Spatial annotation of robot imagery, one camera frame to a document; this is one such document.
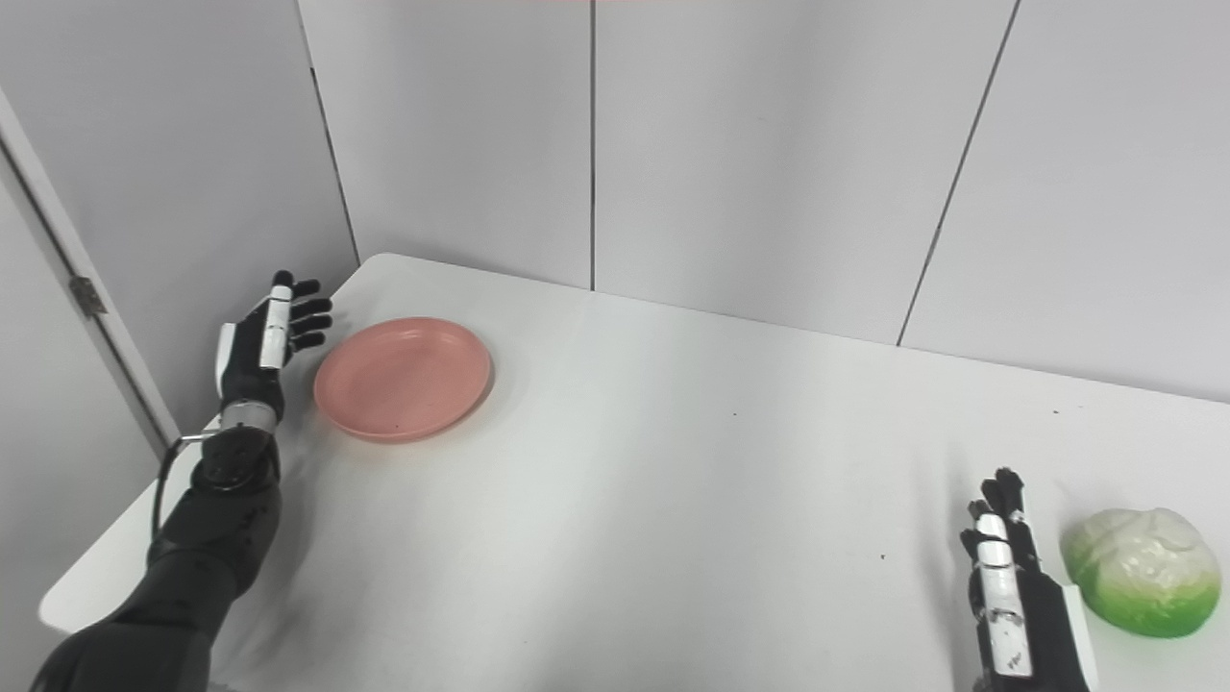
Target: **pink plate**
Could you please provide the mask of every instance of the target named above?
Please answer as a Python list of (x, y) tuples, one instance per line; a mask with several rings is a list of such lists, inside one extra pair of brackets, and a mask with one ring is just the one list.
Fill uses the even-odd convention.
[(343, 340), (316, 374), (316, 406), (374, 442), (406, 442), (453, 425), (482, 397), (491, 356), (469, 328), (434, 317), (369, 326)]

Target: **robotic arm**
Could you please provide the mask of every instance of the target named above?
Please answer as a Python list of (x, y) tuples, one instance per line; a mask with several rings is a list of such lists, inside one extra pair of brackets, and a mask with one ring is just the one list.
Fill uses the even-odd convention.
[[(204, 692), (218, 631), (256, 580), (278, 527), (278, 377), (295, 352), (325, 342), (332, 302), (294, 302), (317, 290), (316, 280), (278, 272), (269, 296), (223, 327), (221, 425), (193, 436), (204, 440), (202, 458), (164, 526), (155, 504), (144, 579), (113, 613), (57, 648), (31, 692)], [(162, 461), (159, 500), (181, 442)]]
[(1096, 692), (1097, 669), (1080, 591), (1042, 572), (1025, 519), (1025, 483), (1011, 470), (983, 482), (961, 533), (973, 560), (969, 605), (983, 676), (975, 692)]

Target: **metal bracket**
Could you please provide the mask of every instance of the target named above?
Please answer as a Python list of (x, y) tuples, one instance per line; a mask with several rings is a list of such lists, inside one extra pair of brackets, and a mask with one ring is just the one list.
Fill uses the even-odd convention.
[(93, 281), (89, 278), (84, 275), (70, 278), (69, 291), (73, 293), (73, 297), (76, 299), (85, 316), (92, 317), (107, 313), (107, 306), (102, 304), (102, 297), (98, 296), (98, 291), (93, 288)]

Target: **black cable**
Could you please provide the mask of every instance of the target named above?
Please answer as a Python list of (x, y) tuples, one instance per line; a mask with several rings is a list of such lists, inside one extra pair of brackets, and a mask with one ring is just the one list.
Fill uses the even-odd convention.
[(166, 492), (166, 478), (171, 476), (171, 465), (175, 463), (175, 458), (180, 456), (182, 449), (183, 439), (180, 438), (166, 449), (162, 461), (159, 462), (157, 482), (154, 484), (154, 516), (150, 517), (150, 538), (156, 537), (159, 530), (162, 529), (162, 494)]

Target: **cabbage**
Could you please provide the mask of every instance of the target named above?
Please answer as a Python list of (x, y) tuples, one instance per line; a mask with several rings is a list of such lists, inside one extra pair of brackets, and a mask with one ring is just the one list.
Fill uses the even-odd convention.
[(1069, 530), (1060, 551), (1089, 607), (1137, 634), (1191, 634), (1221, 595), (1216, 558), (1171, 510), (1098, 513)]

